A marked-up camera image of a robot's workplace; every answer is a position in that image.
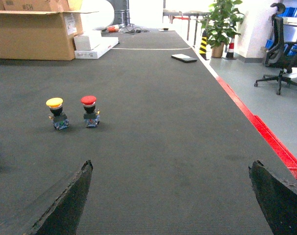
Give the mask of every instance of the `black device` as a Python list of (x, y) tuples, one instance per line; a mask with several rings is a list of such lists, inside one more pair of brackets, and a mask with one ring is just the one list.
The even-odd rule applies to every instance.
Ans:
[(172, 55), (172, 58), (176, 59), (176, 60), (180, 60), (184, 63), (191, 63), (191, 62), (196, 62), (198, 61), (196, 58), (190, 57), (188, 55), (184, 55), (184, 54), (176, 54), (176, 55)]

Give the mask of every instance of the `green plant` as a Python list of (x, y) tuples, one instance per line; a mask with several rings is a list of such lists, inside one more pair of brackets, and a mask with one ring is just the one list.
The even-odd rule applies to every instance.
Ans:
[(214, 0), (209, 7), (207, 21), (203, 21), (203, 27), (207, 33), (207, 44), (219, 47), (222, 43), (228, 45), (229, 38), (240, 35), (237, 32), (237, 23), (242, 23), (244, 14), (235, 8), (241, 4), (241, 0)]

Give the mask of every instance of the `cable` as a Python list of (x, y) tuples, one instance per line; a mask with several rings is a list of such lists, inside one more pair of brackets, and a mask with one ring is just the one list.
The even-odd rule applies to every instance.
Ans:
[(144, 33), (146, 33), (146, 32), (149, 32), (149, 30), (147, 30), (147, 29), (142, 29), (142, 28), (140, 28), (140, 27), (134, 27), (134, 24), (131, 24), (130, 26), (132, 26), (132, 29), (131, 30), (129, 30), (128, 28), (127, 28), (127, 26), (125, 27), (126, 28), (126, 30), (128, 31), (128, 32), (125, 32), (125, 31), (123, 31), (123, 33), (129, 33), (129, 34), (133, 34), (133, 35), (135, 35), (135, 33), (141, 33), (141, 32), (144, 32)]

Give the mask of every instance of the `shipping label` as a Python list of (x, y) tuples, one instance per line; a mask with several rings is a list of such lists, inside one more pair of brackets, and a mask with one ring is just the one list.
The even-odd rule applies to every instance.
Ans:
[(75, 19), (73, 13), (65, 14), (65, 25), (68, 35), (76, 33)]

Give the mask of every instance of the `gray floor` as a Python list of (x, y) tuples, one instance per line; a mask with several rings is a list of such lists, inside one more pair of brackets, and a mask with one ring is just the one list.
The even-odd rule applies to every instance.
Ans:
[[(276, 95), (276, 81), (253, 84), (264, 74), (278, 74), (278, 69), (240, 60), (211, 59), (210, 66), (233, 89), (255, 115), (275, 133), (297, 158), (297, 87), (283, 83), (281, 95)], [(289, 75), (297, 82), (297, 69)]]

